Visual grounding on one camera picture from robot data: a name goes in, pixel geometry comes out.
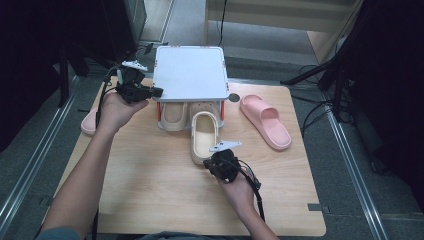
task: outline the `pink slipper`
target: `pink slipper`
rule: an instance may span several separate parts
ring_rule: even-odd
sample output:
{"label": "pink slipper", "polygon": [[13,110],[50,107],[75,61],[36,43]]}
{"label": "pink slipper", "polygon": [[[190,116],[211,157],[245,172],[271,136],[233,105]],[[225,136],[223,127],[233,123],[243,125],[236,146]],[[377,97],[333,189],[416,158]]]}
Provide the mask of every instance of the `pink slipper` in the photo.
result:
{"label": "pink slipper", "polygon": [[244,96],[240,101],[240,109],[269,146],[276,150],[290,146],[291,137],[281,122],[277,109],[256,95]]}
{"label": "pink slipper", "polygon": [[96,132],[96,113],[97,107],[90,110],[81,122],[81,131],[88,135],[93,135]]}

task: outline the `shoe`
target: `shoe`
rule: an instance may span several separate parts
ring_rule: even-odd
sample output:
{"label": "shoe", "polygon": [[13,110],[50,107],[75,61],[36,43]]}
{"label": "shoe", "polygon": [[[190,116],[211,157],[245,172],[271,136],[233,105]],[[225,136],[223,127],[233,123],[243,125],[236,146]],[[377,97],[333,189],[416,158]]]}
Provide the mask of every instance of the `shoe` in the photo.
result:
{"label": "shoe", "polygon": [[165,131],[181,131],[187,124],[187,103],[167,102],[163,104],[160,122]]}
{"label": "shoe", "polygon": [[215,102],[191,102],[188,105],[189,120],[192,122],[193,116],[198,112],[210,112],[215,115],[216,119],[219,120],[220,113],[218,111],[217,104]]}
{"label": "shoe", "polygon": [[209,148],[218,142],[218,120],[208,111],[197,112],[191,121],[191,159],[196,164],[210,159],[213,152]]}
{"label": "shoe", "polygon": [[256,95],[247,95],[241,99],[240,109],[269,146],[275,150],[290,146],[291,137],[281,122],[277,109],[269,103]]}
{"label": "shoe", "polygon": [[[116,93],[116,91],[109,91],[106,93],[106,95],[111,93]],[[96,113],[97,107],[94,107],[90,110],[90,112],[87,114],[87,116],[85,116],[85,118],[81,122],[81,131],[88,135],[93,135],[96,132]]]}

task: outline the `gray floor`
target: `gray floor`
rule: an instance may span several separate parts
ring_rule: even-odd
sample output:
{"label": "gray floor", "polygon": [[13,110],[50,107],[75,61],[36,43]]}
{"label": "gray floor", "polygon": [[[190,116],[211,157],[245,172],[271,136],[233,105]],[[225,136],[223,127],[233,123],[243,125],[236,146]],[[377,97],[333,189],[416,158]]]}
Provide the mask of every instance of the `gray floor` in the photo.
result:
{"label": "gray floor", "polygon": [[[170,45],[202,45],[204,29],[204,1],[176,0],[164,42]],[[210,45],[218,43],[216,22],[209,22]],[[229,77],[261,79],[259,84],[278,85],[281,77],[298,74],[300,66],[316,64],[309,41],[304,31],[265,28],[259,26],[224,24],[223,48]],[[249,72],[243,66],[249,64]],[[91,66],[89,76],[76,80],[78,89],[75,101],[49,147],[19,210],[11,222],[4,239],[31,239],[47,210],[48,201],[54,194],[69,156],[80,133],[79,124],[94,100],[105,70]],[[309,82],[290,88],[293,96],[322,100],[323,93]],[[42,139],[50,120],[57,111],[59,94],[55,93],[22,129],[12,145],[0,153],[0,167],[7,169],[0,176],[0,200],[13,190],[20,173],[24,171],[37,144]],[[312,103],[293,99],[299,124],[303,122]],[[320,109],[315,115],[324,112]],[[367,220],[367,210],[360,201],[355,179],[349,172],[335,136],[331,117],[324,117],[305,132],[304,143],[315,181],[318,197],[325,208],[324,219],[327,233],[313,239],[378,239],[375,238]],[[409,187],[394,175],[375,174],[369,156],[351,124],[338,124],[352,152],[354,163],[360,171],[372,203],[378,211],[386,232],[380,239],[423,239],[424,217],[413,199]],[[123,235],[102,234],[100,239],[128,239]],[[281,239],[312,239],[306,237],[281,237]]]}

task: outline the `person's left hand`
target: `person's left hand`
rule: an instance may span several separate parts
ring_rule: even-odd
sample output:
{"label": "person's left hand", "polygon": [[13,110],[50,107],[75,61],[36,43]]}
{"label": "person's left hand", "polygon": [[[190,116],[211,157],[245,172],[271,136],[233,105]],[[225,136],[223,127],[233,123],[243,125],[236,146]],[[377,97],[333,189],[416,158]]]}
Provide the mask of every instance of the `person's left hand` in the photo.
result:
{"label": "person's left hand", "polygon": [[109,131],[116,133],[136,112],[148,104],[147,100],[128,104],[118,93],[106,94],[98,128],[108,128]]}

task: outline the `black fabric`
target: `black fabric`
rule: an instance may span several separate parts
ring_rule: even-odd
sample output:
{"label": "black fabric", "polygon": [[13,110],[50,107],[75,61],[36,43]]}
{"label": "black fabric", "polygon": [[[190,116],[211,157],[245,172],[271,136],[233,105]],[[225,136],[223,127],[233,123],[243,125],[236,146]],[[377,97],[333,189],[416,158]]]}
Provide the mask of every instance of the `black fabric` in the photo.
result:
{"label": "black fabric", "polygon": [[411,186],[424,210],[424,3],[379,6],[351,55],[351,94],[382,141],[372,154]]}
{"label": "black fabric", "polygon": [[20,9],[3,2],[0,14],[0,151],[59,86],[59,75],[28,30]]}

